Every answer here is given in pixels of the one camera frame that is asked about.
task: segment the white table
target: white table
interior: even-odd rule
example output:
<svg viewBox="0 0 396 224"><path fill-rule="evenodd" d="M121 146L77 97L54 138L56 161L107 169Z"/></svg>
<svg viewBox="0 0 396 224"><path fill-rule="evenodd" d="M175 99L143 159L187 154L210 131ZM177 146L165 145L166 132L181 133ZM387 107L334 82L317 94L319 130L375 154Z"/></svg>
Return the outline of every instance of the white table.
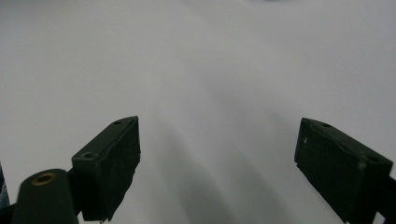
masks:
<svg viewBox="0 0 396 224"><path fill-rule="evenodd" d="M395 11L390 0L1 1L10 200L138 115L142 161L112 223L342 223L295 166L300 119L396 161Z"/></svg>

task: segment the white surface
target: white surface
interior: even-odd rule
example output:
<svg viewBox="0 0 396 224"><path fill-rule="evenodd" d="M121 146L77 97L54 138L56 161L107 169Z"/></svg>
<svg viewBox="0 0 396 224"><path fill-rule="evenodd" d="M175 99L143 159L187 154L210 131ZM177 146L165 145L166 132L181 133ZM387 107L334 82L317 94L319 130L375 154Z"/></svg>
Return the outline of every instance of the white surface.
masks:
<svg viewBox="0 0 396 224"><path fill-rule="evenodd" d="M300 119L396 161L395 10L390 0L1 1L10 199L29 175L68 170L109 122L138 115L142 161L112 223L341 223L295 167Z"/></svg>

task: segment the screw hole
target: screw hole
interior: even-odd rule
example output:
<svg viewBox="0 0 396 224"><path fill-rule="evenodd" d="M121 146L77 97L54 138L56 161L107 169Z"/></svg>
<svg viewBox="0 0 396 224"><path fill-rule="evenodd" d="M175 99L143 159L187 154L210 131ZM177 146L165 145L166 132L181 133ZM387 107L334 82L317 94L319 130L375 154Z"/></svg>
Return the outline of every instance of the screw hole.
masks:
<svg viewBox="0 0 396 224"><path fill-rule="evenodd" d="M96 153L92 153L92 152L84 152L81 157L83 158L95 158L97 156Z"/></svg>
<svg viewBox="0 0 396 224"><path fill-rule="evenodd" d="M55 179L55 177L56 177L55 173L45 173L33 179L32 184L35 186L46 185L49 182L51 182L53 179Z"/></svg>

